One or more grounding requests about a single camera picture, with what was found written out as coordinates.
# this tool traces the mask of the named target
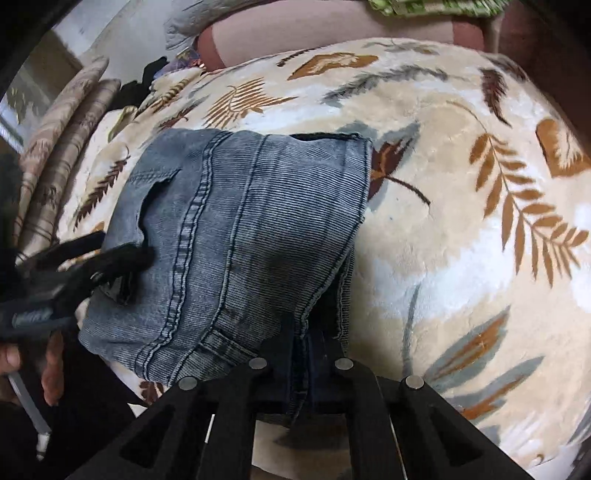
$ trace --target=denim fabric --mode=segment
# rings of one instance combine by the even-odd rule
[[[370,160],[356,135],[162,133],[131,173],[103,245],[149,244],[156,259],[134,301],[95,291],[81,343],[147,380],[208,380],[256,356],[285,319],[303,336],[333,281],[345,342]]]

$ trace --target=jeans seam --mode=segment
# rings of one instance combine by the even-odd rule
[[[185,215],[183,217],[183,221],[181,223],[181,228],[179,230],[178,238],[177,238],[177,251],[176,256],[173,263],[172,268],[172,276],[173,276],[173,288],[170,296],[170,300],[168,302],[168,312],[164,324],[158,334],[158,337],[154,339],[152,342],[144,345],[139,352],[135,356],[134,364],[136,369],[136,374],[141,378],[147,378],[148,375],[148,366],[150,361],[152,360],[154,354],[163,346],[169,343],[172,340],[172,334],[178,328],[178,320],[179,320],[179,312],[182,309],[182,305],[184,303],[184,299],[186,298],[186,275],[187,275],[187,265],[188,261],[192,255],[193,249],[191,245],[191,241],[189,241],[187,252],[184,254],[184,261],[181,260],[183,254],[181,253],[180,244],[183,241],[183,234],[186,230],[187,223],[191,222],[191,235],[190,238],[194,237],[194,230],[199,222],[199,217],[205,207],[207,202],[207,198],[209,196],[209,192],[211,189],[211,175],[212,175],[212,168],[211,168],[211,154],[212,151],[217,147],[219,143],[221,143],[225,138],[227,138],[231,133],[230,132],[220,132],[215,137],[213,137],[206,148],[204,149],[203,153],[203,170],[206,173],[197,188],[195,195],[191,199]],[[193,210],[193,204],[195,199],[199,196],[199,193],[203,192],[202,199],[200,201],[199,207],[196,209],[194,213],[194,217],[192,220],[188,220],[188,217]],[[183,262],[183,270],[180,273],[181,278],[179,280],[175,280],[175,277],[179,275],[177,272],[177,267],[180,262]],[[173,306],[175,297],[178,296],[177,304]]]
[[[347,144],[349,146],[349,143],[351,142],[352,139],[358,139],[357,135],[350,135],[349,136],[350,140],[347,141]],[[312,310],[314,304],[318,301],[318,298],[320,297],[319,292],[322,290],[326,290],[326,284],[328,282],[328,279],[330,277],[333,277],[335,272],[338,271],[341,267],[341,265],[343,264],[343,262],[346,259],[346,255],[345,252],[347,250],[351,249],[352,243],[353,243],[353,239],[355,238],[355,236],[357,235],[357,231],[359,230],[359,225],[361,224],[362,221],[362,216],[363,216],[363,205],[364,203],[366,203],[367,200],[367,196],[368,196],[368,190],[369,190],[369,171],[368,171],[368,155],[369,155],[369,145],[370,145],[370,141],[366,140],[365,141],[365,155],[363,156],[363,164],[364,164],[364,177],[363,180],[366,182],[365,188],[363,189],[362,194],[360,195],[360,204],[358,207],[358,211],[360,212],[359,214],[359,219],[358,219],[358,223],[357,223],[357,227],[355,229],[352,229],[351,233],[349,234],[349,236],[347,237],[347,241],[345,242],[345,244],[343,245],[343,248],[340,250],[339,255],[338,255],[338,260],[335,262],[335,264],[333,265],[333,268],[330,269],[330,271],[327,273],[327,275],[325,276],[324,280],[318,285],[318,287],[316,288],[316,290],[314,291],[314,293],[310,296],[310,300],[308,301],[308,303],[306,304],[304,310],[302,311],[300,317],[299,317],[299,322],[296,324],[296,328],[294,329],[294,335],[295,336],[301,336],[301,331],[303,330],[303,324],[304,324],[304,319],[310,314],[310,311]]]
[[[174,370],[173,375],[171,375],[170,378],[175,378],[176,375],[178,374],[178,372],[183,368],[184,364],[186,363],[187,359],[189,358],[189,356],[191,355],[191,353],[199,346],[203,346],[203,341],[209,336],[211,335],[211,333],[213,332],[214,328],[215,328],[215,324],[217,322],[217,319],[219,318],[219,316],[221,315],[222,309],[224,308],[224,305],[226,304],[226,296],[228,294],[228,288],[229,288],[229,277],[230,277],[230,269],[232,268],[232,258],[234,257],[234,252],[235,252],[235,247],[236,247],[236,237],[238,234],[238,226],[240,224],[240,221],[242,219],[242,215],[244,213],[244,208],[246,205],[246,199],[248,198],[248,194],[250,191],[250,187],[252,184],[252,179],[254,178],[254,173],[255,173],[255,169],[256,166],[258,164],[258,160],[259,160],[259,156],[261,155],[261,151],[265,145],[265,141],[267,140],[268,136],[264,136],[261,144],[259,145],[259,148],[256,151],[256,156],[255,156],[255,161],[252,162],[252,167],[248,173],[248,179],[246,181],[246,185],[244,188],[244,195],[242,196],[240,205],[238,207],[238,214],[236,216],[236,221],[234,221],[234,225],[232,226],[232,232],[230,234],[230,247],[228,249],[228,255],[226,257],[226,268],[224,269],[224,278],[223,278],[223,283],[222,283],[222,292],[220,294],[220,303],[217,306],[217,310],[216,313],[213,316],[213,319],[211,321],[211,323],[209,324],[209,327],[204,331],[204,333],[201,335],[201,338],[199,339],[199,341],[197,342],[197,345],[195,346],[195,348],[193,350],[190,350],[188,353],[185,354],[184,358],[179,362],[177,368]]]

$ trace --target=green fabric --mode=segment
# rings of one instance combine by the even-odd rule
[[[511,0],[369,0],[369,4],[387,16],[468,15],[494,17]]]

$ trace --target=beige blanket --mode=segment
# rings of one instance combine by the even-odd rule
[[[374,142],[356,241],[349,355],[423,375],[523,467],[588,435],[591,160],[502,57],[375,38],[171,74],[74,186],[58,237],[108,228],[167,128],[359,132]],[[156,398],[115,366],[138,393]],[[290,450],[257,431],[256,465],[336,479],[345,448]],[[319,468],[319,462],[329,466]]]

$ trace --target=finger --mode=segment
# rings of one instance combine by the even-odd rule
[[[44,398],[48,405],[55,405],[64,393],[62,365],[48,365],[41,376]]]
[[[58,365],[61,362],[61,355],[64,351],[64,338],[61,332],[55,332],[47,342],[45,358],[47,365]]]
[[[0,375],[17,371],[21,367],[21,355],[16,345],[0,345]]]

